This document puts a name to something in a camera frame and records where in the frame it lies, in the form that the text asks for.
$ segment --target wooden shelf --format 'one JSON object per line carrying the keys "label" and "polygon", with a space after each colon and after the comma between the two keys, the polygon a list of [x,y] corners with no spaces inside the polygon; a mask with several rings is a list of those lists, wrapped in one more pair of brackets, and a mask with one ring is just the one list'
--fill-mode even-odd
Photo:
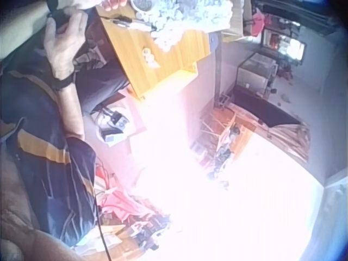
{"label": "wooden shelf", "polygon": [[[135,17],[130,5],[109,12],[97,7],[97,11],[101,17]],[[133,93],[140,99],[144,98],[147,92],[157,88],[185,87],[197,77],[195,62],[210,54],[209,36],[204,32],[186,31],[181,41],[165,53],[154,43],[149,32],[122,28],[106,19],[101,20],[132,85]],[[148,66],[142,55],[144,48],[151,50],[160,68],[153,69]]]}

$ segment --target yellow stripe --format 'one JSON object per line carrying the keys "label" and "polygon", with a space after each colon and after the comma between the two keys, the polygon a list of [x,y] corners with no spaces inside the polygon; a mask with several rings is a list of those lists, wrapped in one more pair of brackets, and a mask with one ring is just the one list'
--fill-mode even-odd
{"label": "yellow stripe", "polygon": [[40,80],[38,77],[31,74],[21,74],[17,71],[10,71],[9,73],[16,78],[29,79],[31,82],[35,83],[37,86],[43,89],[51,97],[51,99],[57,103],[58,99],[54,91],[44,81]]}
{"label": "yellow stripe", "polygon": [[46,140],[35,137],[23,129],[18,133],[18,146],[27,153],[47,158],[53,162],[63,164],[71,163],[68,151],[60,150]]}
{"label": "yellow stripe", "polygon": [[0,136],[3,137],[9,132],[13,131],[13,129],[16,127],[13,123],[5,123],[2,120],[0,120]]}
{"label": "yellow stripe", "polygon": [[93,189],[92,182],[86,179],[85,177],[83,177],[82,175],[81,175],[81,178],[87,192],[91,194],[92,196],[94,196],[94,189]]}

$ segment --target black cable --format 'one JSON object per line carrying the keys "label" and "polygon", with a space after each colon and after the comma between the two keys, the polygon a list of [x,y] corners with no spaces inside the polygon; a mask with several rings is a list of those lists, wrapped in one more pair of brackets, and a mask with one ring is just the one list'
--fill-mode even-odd
{"label": "black cable", "polygon": [[100,232],[100,237],[102,238],[103,245],[105,247],[105,252],[106,252],[106,254],[108,256],[108,259],[109,259],[109,261],[112,261],[110,253],[109,253],[109,250],[108,250],[108,247],[107,247],[107,243],[105,242],[105,239],[104,239],[104,235],[103,235],[103,232],[102,232],[102,227],[100,225],[99,210],[98,210],[98,204],[97,204],[97,197],[96,196],[94,197],[94,203],[96,205],[96,210],[97,210],[97,221],[98,221],[98,228],[99,228],[99,232]]}

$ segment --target sunlight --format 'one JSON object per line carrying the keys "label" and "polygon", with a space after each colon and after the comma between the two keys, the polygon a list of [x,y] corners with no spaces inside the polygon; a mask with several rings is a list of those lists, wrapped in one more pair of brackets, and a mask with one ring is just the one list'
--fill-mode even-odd
{"label": "sunlight", "polygon": [[162,108],[148,107],[150,124],[141,139],[147,146],[131,146],[147,163],[137,188],[171,214],[173,226],[160,250],[141,260],[297,261],[319,209],[318,181],[254,135],[226,170],[230,191],[225,192],[192,158],[183,113]]}

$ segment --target black wristband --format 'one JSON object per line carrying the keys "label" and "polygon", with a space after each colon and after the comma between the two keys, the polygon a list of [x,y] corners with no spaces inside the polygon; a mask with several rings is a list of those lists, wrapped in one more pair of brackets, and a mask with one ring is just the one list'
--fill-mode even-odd
{"label": "black wristband", "polygon": [[75,72],[73,72],[63,80],[54,78],[52,82],[52,89],[56,92],[62,91],[62,89],[64,89],[65,87],[68,87],[70,84],[75,83],[75,76],[76,74]]}
{"label": "black wristband", "polygon": [[54,13],[57,10],[58,0],[46,0],[46,3],[49,9],[49,15],[52,16],[52,13]]}

